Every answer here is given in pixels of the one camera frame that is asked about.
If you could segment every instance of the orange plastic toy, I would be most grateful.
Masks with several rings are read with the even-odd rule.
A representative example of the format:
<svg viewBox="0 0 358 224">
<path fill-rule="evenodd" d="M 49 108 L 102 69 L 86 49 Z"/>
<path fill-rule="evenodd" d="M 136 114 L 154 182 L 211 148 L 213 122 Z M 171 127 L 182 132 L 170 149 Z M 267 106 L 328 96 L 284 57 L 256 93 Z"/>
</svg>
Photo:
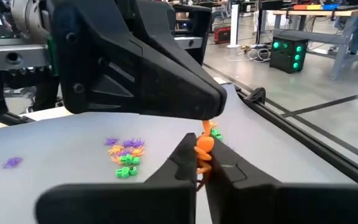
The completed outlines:
<svg viewBox="0 0 358 224">
<path fill-rule="evenodd" d="M 194 147 L 194 150 L 197 152 L 197 164 L 199 169 L 197 170 L 197 174 L 203 174 L 203 180 L 199 181 L 200 184 L 196 190 L 199 190 L 204 186 L 206 179 L 209 177 L 209 172 L 212 167 L 207 162 L 212 159 L 209 153 L 212 151 L 214 147 L 214 139 L 210 137 L 211 128 L 216 124 L 211 121 L 203 121 L 204 133 L 198 137 L 197 144 Z"/>
</svg>

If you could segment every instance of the pile of plastic toys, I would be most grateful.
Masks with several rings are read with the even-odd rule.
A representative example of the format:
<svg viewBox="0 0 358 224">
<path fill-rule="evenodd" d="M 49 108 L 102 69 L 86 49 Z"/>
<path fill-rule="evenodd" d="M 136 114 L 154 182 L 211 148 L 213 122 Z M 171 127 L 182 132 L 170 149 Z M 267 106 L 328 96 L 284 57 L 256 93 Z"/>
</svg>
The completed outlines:
<svg viewBox="0 0 358 224">
<path fill-rule="evenodd" d="M 118 144 L 117 138 L 108 138 L 105 145 L 110 146 L 108 154 L 113 162 L 123 165 L 124 167 L 116 170 L 118 178 L 128 178 L 137 175 L 137 165 L 140 164 L 139 156 L 144 154 L 144 141 L 141 139 L 125 140 Z"/>
</svg>

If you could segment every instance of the black robotic end effector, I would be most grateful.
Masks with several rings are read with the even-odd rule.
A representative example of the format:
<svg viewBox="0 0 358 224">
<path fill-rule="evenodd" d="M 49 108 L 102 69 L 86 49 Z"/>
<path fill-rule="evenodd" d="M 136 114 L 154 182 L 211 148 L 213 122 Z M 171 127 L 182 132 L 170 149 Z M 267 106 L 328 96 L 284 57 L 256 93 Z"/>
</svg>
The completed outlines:
<svg viewBox="0 0 358 224">
<path fill-rule="evenodd" d="M 110 0 L 51 3 L 57 70 L 70 112 L 205 120 L 223 111 L 225 90 L 178 46 L 172 26 L 165 26 L 175 23 L 168 4 L 130 0 L 125 10 L 133 13 L 126 17 Z"/>
<path fill-rule="evenodd" d="M 39 224 L 195 223 L 196 136 L 187 134 L 142 184 L 60 185 L 35 206 Z"/>
<path fill-rule="evenodd" d="M 358 223 L 358 185 L 282 184 L 219 140 L 206 184 L 211 219 L 225 223 Z"/>
</svg>

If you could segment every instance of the blue object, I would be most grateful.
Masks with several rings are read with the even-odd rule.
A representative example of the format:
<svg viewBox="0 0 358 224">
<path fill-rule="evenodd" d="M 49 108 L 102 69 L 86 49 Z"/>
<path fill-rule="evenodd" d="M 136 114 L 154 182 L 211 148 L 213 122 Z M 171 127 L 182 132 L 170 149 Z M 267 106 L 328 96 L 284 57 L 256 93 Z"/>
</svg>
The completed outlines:
<svg viewBox="0 0 358 224">
<path fill-rule="evenodd" d="M 323 10 L 333 10 L 336 9 L 338 6 L 339 6 L 338 4 L 323 5 Z"/>
</svg>

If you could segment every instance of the black case with green lights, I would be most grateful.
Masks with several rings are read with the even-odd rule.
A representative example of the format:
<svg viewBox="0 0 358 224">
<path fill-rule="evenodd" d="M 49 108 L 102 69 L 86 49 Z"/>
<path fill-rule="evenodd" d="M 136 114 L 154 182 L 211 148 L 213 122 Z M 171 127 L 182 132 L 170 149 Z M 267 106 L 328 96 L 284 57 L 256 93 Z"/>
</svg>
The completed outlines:
<svg viewBox="0 0 358 224">
<path fill-rule="evenodd" d="M 308 39 L 300 39 L 285 35 L 273 37 L 270 67 L 287 73 L 299 72 L 303 69 Z"/>
</svg>

